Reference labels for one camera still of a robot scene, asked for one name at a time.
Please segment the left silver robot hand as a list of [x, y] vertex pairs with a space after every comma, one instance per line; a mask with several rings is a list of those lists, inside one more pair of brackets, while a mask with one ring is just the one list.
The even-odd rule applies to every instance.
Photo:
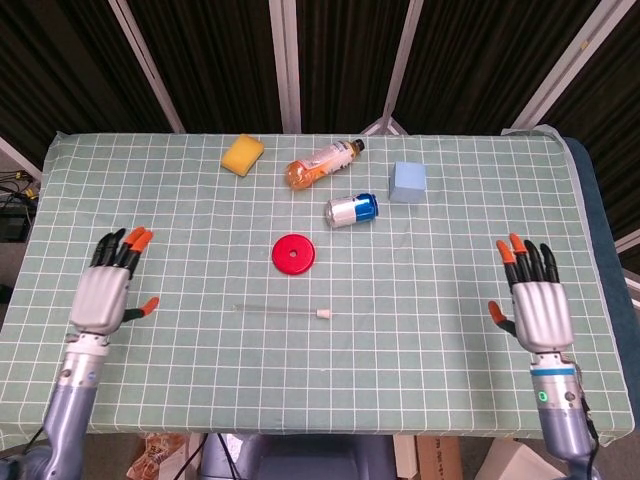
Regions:
[[109, 336], [121, 324], [144, 318], [157, 308], [157, 297], [141, 307], [127, 306], [130, 282], [152, 238], [144, 227], [131, 232], [121, 228], [98, 242], [72, 303], [70, 321], [78, 331]]

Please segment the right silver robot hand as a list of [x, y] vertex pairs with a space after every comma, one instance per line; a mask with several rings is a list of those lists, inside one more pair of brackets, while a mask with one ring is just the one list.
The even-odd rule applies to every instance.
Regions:
[[559, 279], [555, 256], [548, 245], [535, 245], [517, 234], [496, 242], [509, 291], [513, 317], [507, 318], [495, 301], [488, 303], [493, 323], [536, 354], [561, 354], [574, 342], [566, 291]]

